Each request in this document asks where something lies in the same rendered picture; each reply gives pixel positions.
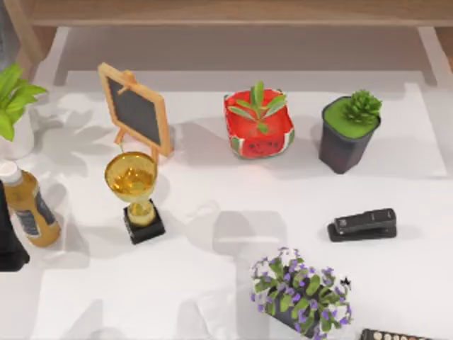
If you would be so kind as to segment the red watermelon plant pot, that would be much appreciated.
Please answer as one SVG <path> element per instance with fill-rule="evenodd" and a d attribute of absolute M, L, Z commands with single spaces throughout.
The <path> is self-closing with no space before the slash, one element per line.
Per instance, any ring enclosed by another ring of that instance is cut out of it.
<path fill-rule="evenodd" d="M 263 81 L 226 95 L 224 117 L 230 146 L 243 159 L 273 157 L 294 142 L 286 94 L 266 88 Z"/>

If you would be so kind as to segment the gold trophy with black base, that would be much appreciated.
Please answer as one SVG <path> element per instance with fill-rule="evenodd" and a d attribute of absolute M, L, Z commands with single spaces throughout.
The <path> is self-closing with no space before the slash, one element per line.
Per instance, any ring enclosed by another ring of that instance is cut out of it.
<path fill-rule="evenodd" d="M 123 220 L 133 244 L 166 232 L 151 199 L 157 174 L 156 162 L 143 152 L 123 152 L 105 168 L 104 178 L 109 189 L 127 204 L 123 209 Z"/>

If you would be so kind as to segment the wooden framed blackboard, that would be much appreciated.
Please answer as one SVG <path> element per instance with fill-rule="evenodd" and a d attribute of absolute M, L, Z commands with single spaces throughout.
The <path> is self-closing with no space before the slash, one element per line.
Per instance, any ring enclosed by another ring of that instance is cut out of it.
<path fill-rule="evenodd" d="M 98 65 L 105 102 L 118 127 L 115 144 L 125 135 L 146 145 L 155 161 L 173 152 L 164 97 L 135 78 L 130 70 L 120 71 L 103 62 Z"/>

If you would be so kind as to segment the black pot with green succulent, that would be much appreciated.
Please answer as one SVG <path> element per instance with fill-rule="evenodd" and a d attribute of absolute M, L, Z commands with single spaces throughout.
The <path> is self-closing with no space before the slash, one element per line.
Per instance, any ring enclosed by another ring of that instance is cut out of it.
<path fill-rule="evenodd" d="M 374 131 L 381 125 L 382 102 L 367 90 L 341 96 L 322 110 L 319 159 L 344 174 L 362 158 Z"/>

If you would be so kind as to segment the purple flower plant pot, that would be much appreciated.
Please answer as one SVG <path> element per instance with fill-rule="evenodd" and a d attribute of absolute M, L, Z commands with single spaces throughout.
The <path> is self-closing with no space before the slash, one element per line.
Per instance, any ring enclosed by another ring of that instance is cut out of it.
<path fill-rule="evenodd" d="M 298 249 L 283 246 L 274 257 L 257 260 L 251 278 L 258 311 L 310 340 L 326 340 L 352 321 L 350 281 L 338 280 L 331 267 L 308 265 Z"/>

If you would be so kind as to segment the black stapler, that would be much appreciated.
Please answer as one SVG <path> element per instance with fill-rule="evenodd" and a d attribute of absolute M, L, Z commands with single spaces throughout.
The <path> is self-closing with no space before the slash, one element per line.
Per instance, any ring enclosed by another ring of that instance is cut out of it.
<path fill-rule="evenodd" d="M 368 210 L 335 218 L 327 226 L 332 242 L 352 242 L 396 237 L 396 213 L 392 208 Z"/>

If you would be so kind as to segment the wooden shelf unit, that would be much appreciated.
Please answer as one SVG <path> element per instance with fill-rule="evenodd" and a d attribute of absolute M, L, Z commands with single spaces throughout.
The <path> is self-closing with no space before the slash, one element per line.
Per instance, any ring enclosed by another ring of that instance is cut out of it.
<path fill-rule="evenodd" d="M 453 0 L 0 0 L 26 72 L 58 27 L 295 25 L 433 27 L 453 72 Z"/>

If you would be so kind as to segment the amber bottle with white cap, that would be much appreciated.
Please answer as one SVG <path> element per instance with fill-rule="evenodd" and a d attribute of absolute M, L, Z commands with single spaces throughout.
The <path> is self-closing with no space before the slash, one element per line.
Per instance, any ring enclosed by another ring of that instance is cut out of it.
<path fill-rule="evenodd" d="M 0 181 L 4 185 L 8 206 L 17 216 L 32 244 L 48 247 L 60 236 L 61 228 L 44 201 L 38 180 L 13 161 L 0 162 Z"/>

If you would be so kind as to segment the white pot with green leaves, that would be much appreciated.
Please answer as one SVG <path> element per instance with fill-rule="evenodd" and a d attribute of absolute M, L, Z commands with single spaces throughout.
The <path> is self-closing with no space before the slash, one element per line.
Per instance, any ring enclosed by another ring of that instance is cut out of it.
<path fill-rule="evenodd" d="M 0 71 L 0 157 L 20 159 L 35 145 L 29 106 L 47 89 L 22 77 L 23 70 L 10 64 Z"/>

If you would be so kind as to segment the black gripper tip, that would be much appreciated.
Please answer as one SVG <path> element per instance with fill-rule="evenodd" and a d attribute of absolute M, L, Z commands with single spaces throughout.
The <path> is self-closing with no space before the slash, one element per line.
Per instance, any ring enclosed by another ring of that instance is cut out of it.
<path fill-rule="evenodd" d="M 9 214 L 3 182 L 0 180 L 0 272 L 16 272 L 30 256 L 19 241 Z"/>

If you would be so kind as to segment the black calculator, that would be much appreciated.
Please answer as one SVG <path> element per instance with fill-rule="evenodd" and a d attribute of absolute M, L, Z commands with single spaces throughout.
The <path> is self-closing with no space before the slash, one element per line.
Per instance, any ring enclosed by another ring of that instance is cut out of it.
<path fill-rule="evenodd" d="M 364 329 L 359 340 L 446 340 L 434 339 L 428 336 L 417 336 L 413 334 L 395 333 L 377 329 Z"/>

